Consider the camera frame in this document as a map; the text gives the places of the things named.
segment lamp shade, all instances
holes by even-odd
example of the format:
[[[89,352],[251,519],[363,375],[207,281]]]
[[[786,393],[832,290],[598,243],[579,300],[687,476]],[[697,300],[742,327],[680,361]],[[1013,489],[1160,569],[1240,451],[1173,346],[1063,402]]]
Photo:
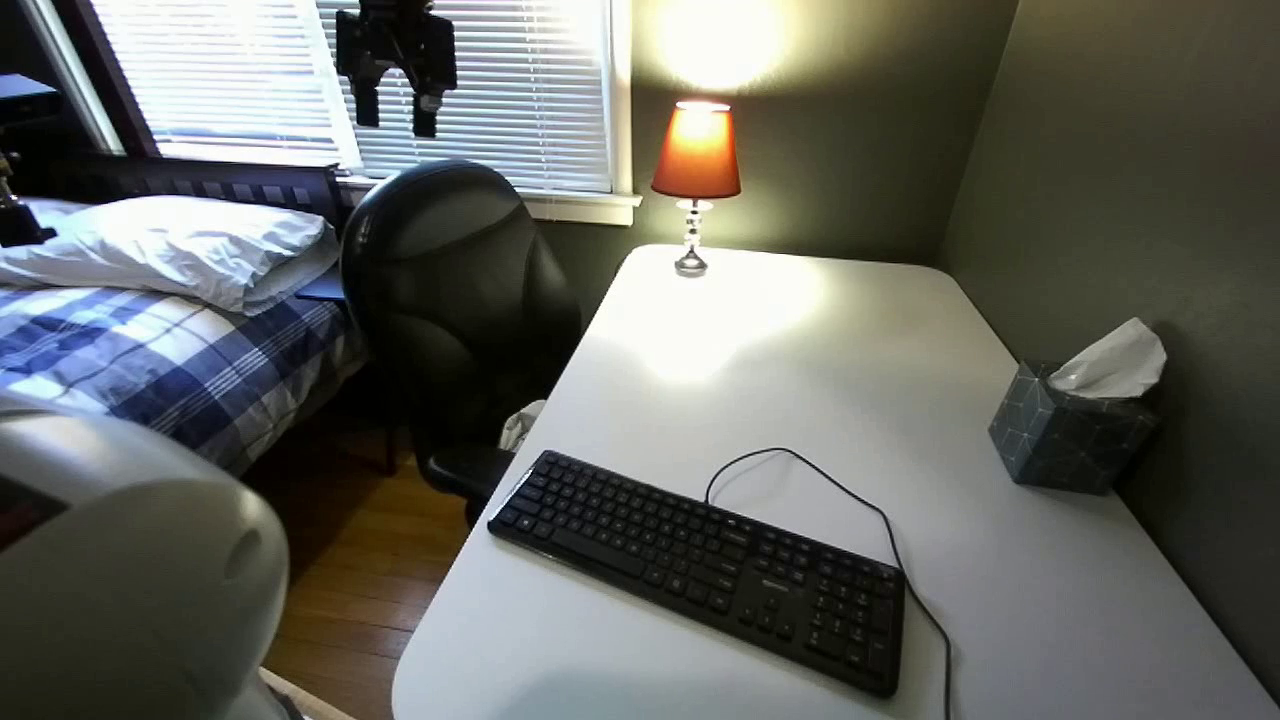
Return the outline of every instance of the lamp shade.
[[[669,123],[653,189],[686,201],[738,194],[738,120],[733,103],[680,99]]]

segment plaid blanket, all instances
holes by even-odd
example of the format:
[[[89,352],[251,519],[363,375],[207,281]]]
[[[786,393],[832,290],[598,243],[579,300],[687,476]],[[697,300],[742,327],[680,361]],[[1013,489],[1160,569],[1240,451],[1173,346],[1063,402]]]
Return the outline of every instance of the plaid blanket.
[[[120,289],[0,289],[0,387],[148,425],[243,472],[304,407],[352,320],[333,300],[259,315]]]

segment wall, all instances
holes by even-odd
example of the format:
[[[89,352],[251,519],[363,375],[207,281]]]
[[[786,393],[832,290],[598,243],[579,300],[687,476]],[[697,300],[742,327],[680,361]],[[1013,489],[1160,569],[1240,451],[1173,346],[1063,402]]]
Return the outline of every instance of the wall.
[[[27,30],[27,19],[11,4],[0,4],[0,66],[36,75],[44,85],[57,85],[52,66],[44,65],[44,53],[42,53],[36,35]],[[69,147],[74,150],[89,150],[93,138],[80,130],[78,110],[64,109],[52,120],[4,130],[4,147],[19,150],[19,157],[69,150]]]
[[[1280,695],[1280,4],[1026,0],[945,254],[1053,367],[1123,315],[1173,346],[1123,500]]]
[[[715,87],[742,110],[746,192],[704,217],[708,243],[924,260],[963,171],[1015,0],[636,0],[636,228],[553,222],[601,300],[633,243],[680,240],[649,192],[675,96]]]

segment tissue box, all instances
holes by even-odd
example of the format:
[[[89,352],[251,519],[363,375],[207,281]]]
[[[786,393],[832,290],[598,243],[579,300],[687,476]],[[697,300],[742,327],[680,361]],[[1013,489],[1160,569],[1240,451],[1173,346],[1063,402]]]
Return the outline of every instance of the tissue box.
[[[1022,367],[989,433],[1015,482],[1108,491],[1154,427],[1144,401],[1063,396]]]

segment keyboard cable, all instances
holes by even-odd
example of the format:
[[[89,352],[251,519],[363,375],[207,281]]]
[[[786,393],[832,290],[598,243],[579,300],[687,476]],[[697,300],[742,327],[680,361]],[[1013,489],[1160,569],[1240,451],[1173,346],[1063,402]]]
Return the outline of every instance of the keyboard cable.
[[[905,551],[895,546],[895,530],[891,530],[891,519],[880,502],[865,500],[860,491],[854,491],[850,482],[840,482],[832,472],[826,472],[819,464],[813,464],[804,451],[795,446],[752,446],[752,451],[742,451],[733,454],[730,464],[715,469],[715,476],[704,482],[704,502],[714,502],[714,491],[715,482],[723,481],[723,472],[733,472],[738,464],[746,461],[758,461],[758,454],[792,454],[795,464],[813,469],[819,481],[829,481],[836,491],[843,491],[850,500],[865,502],[867,510],[880,516],[884,530],[890,530],[890,546],[891,546],[891,561],[895,569],[905,573],[905,585],[908,585],[908,595],[917,600],[922,616],[938,626],[938,637],[945,640],[945,720],[954,720],[954,706],[957,706],[957,693],[954,693],[954,661],[957,661],[957,647],[954,647],[954,637],[949,626],[933,616],[933,606],[922,600],[911,576],[908,576],[908,562],[905,562]]]

